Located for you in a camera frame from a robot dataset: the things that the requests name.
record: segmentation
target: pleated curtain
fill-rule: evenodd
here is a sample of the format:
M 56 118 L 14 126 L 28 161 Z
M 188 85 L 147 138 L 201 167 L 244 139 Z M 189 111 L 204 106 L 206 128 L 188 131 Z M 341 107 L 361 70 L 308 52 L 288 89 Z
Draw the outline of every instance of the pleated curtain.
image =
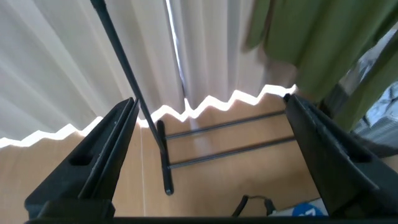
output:
M 252 0 L 106 3 L 150 112 L 292 85 L 294 68 L 244 48 Z M 0 139 L 83 129 L 134 97 L 89 0 L 0 1 L 0 30 Z

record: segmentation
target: green garment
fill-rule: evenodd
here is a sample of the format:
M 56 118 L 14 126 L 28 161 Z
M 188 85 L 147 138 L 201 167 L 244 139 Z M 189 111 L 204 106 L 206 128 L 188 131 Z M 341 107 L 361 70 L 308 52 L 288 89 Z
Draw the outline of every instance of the green garment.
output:
M 381 52 L 372 69 L 335 116 L 344 130 L 351 130 L 384 91 L 398 79 L 398 32 Z
M 257 0 L 267 5 L 269 0 Z M 322 100 L 349 68 L 394 25 L 396 0 L 276 0 L 264 43 L 271 58 L 298 68 L 296 84 Z M 255 7 L 247 46 L 261 43 L 267 7 Z
M 257 0 L 256 5 L 269 0 Z M 253 48 L 264 40 L 268 56 L 298 68 L 300 91 L 320 101 L 358 59 L 396 23 L 396 0 L 275 0 L 270 10 L 255 7 L 246 45 Z M 271 24 L 265 32 L 266 16 Z M 350 130 L 384 90 L 397 80 L 396 34 L 377 62 L 336 115 L 335 121 Z

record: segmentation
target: wooden floor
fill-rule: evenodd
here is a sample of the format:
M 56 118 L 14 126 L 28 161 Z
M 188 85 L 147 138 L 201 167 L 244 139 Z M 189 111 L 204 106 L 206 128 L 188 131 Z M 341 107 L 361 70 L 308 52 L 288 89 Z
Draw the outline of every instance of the wooden floor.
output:
M 284 109 L 282 99 L 266 95 L 251 106 L 236 102 L 228 111 L 206 109 L 184 123 L 163 118 L 166 132 L 177 133 L 238 118 Z M 291 136 L 284 115 L 219 129 L 168 142 L 172 162 L 214 154 L 266 140 Z M 24 199 L 83 139 L 72 134 L 63 141 L 43 139 L 31 147 L 0 149 L 0 220 L 27 220 Z M 113 198 L 117 216 L 230 216 L 241 197 L 265 195 L 277 209 L 319 197 L 297 143 L 290 142 L 172 171 L 175 192 L 166 196 L 159 149 L 147 128 L 137 125 Z M 241 215 L 266 212 L 261 200 L 251 200 Z

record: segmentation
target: sunlight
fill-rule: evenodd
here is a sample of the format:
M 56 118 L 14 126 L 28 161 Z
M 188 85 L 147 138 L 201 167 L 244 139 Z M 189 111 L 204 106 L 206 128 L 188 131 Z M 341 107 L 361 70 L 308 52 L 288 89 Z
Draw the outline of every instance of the sunlight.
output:
M 243 93 L 239 90 L 235 90 L 229 99 L 228 102 L 222 102 L 218 100 L 217 98 L 213 96 L 207 96 L 198 106 L 196 109 L 192 109 L 191 106 L 189 105 L 189 102 L 187 99 L 185 99 L 185 111 L 182 114 L 179 114 L 175 110 L 173 110 L 171 107 L 167 105 L 161 106 L 158 110 L 153 112 L 151 114 L 152 119 L 154 122 L 158 121 L 161 117 L 163 117 L 165 114 L 169 114 L 171 116 L 174 116 L 181 122 L 184 122 L 188 117 L 190 118 L 197 118 L 199 115 L 204 112 L 204 110 L 212 106 L 214 108 L 217 108 L 221 111 L 227 111 L 230 109 L 230 107 L 233 105 L 233 103 L 236 100 L 240 100 L 242 102 L 245 102 L 250 105 L 256 105 L 260 102 L 262 97 L 266 93 L 274 94 L 274 95 L 279 95 L 283 97 L 285 94 L 290 93 L 292 94 L 296 90 L 296 86 L 294 85 L 292 88 L 283 88 L 281 86 L 274 86 L 274 85 L 265 85 L 265 87 L 261 90 L 260 94 L 257 97 L 251 96 L 247 93 Z M 39 140 L 43 138 L 47 139 L 54 139 L 54 140 L 62 140 L 71 135 L 72 133 L 78 133 L 82 136 L 87 136 L 90 131 L 102 120 L 102 117 L 97 117 L 94 119 L 93 122 L 91 122 L 84 130 L 79 131 L 77 128 L 75 128 L 71 124 L 67 124 L 65 127 L 61 128 L 59 131 L 56 133 L 46 133 L 43 131 L 36 131 L 32 133 L 31 135 L 27 136 L 21 141 L 13 140 L 13 139 L 8 139 L 8 138 L 1 138 L 0 139 L 0 148 L 6 147 L 6 146 L 18 146 L 18 147 L 29 147 Z M 137 122 L 140 127 L 142 128 L 148 128 L 148 122 L 146 119 L 141 120 L 137 119 Z

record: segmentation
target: blue round sticker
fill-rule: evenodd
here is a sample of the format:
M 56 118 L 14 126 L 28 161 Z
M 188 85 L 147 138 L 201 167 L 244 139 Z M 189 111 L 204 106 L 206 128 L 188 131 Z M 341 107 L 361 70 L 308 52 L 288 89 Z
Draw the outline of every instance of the blue round sticker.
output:
M 292 216 L 324 216 L 322 211 L 309 203 L 301 203 L 293 209 Z

